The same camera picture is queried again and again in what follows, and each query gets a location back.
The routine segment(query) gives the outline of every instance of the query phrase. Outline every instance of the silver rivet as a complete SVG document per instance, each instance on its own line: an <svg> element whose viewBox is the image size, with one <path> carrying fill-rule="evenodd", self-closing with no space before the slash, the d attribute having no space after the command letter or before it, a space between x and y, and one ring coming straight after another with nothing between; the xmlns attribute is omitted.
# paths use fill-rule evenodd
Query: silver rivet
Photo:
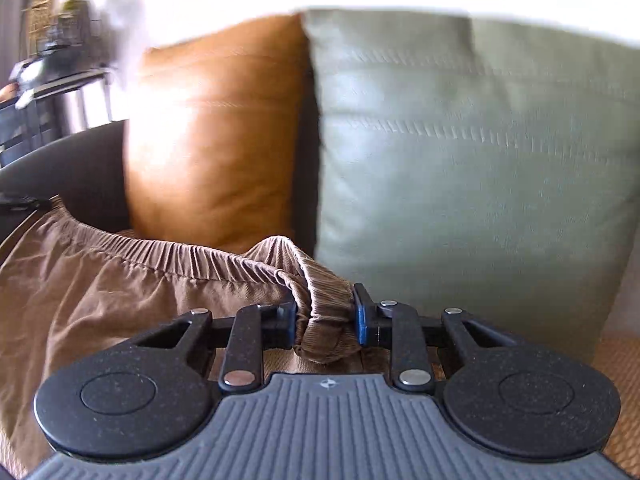
<svg viewBox="0 0 640 480"><path fill-rule="evenodd" d="M232 370L223 379L228 386L248 386L255 381L255 375L249 370Z"/></svg>
<svg viewBox="0 0 640 480"><path fill-rule="evenodd" d="M431 374L417 368L405 370L400 374L400 382L407 386L422 386L429 381L431 381Z"/></svg>

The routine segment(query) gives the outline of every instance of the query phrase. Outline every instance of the pillow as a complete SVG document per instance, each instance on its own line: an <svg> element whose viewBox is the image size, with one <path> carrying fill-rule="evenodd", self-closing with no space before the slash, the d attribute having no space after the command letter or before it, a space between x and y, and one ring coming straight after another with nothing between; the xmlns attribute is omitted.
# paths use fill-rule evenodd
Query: pillow
<svg viewBox="0 0 640 480"><path fill-rule="evenodd" d="M638 224L640 51L419 12L305 14L316 259L590 360Z"/></svg>
<svg viewBox="0 0 640 480"><path fill-rule="evenodd" d="M124 156L141 236L234 253L290 236L307 59L299 15L145 54Z"/></svg>

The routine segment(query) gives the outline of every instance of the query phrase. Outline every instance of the brown shorts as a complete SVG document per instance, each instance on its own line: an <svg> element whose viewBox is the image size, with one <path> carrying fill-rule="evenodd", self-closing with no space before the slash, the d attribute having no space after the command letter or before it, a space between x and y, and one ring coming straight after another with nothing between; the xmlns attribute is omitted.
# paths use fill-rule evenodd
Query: brown shorts
<svg viewBox="0 0 640 480"><path fill-rule="evenodd" d="M0 246L0 462L15 476L50 453L32 410L42 381L192 308L225 317L293 294L295 352L265 352L266 373L379 367L380 353L360 352L349 323L351 285L288 238L268 238L238 256L109 234L53 202Z"/></svg>

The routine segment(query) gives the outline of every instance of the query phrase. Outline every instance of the orange leather pillow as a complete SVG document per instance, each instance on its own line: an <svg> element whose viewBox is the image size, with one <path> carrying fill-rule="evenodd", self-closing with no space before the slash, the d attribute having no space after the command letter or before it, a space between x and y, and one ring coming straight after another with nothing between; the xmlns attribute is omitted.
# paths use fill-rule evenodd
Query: orange leather pillow
<svg viewBox="0 0 640 480"><path fill-rule="evenodd" d="M291 236L307 63L299 15L145 53L124 152L139 235L234 253Z"/></svg>

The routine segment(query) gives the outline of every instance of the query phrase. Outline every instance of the green leather pillow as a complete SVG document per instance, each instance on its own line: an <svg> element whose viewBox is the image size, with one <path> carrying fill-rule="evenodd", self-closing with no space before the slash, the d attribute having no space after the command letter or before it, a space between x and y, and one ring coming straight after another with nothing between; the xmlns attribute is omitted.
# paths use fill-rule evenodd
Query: green leather pillow
<svg viewBox="0 0 640 480"><path fill-rule="evenodd" d="M316 258L378 300L590 360L640 212L640 51L420 12L310 10Z"/></svg>

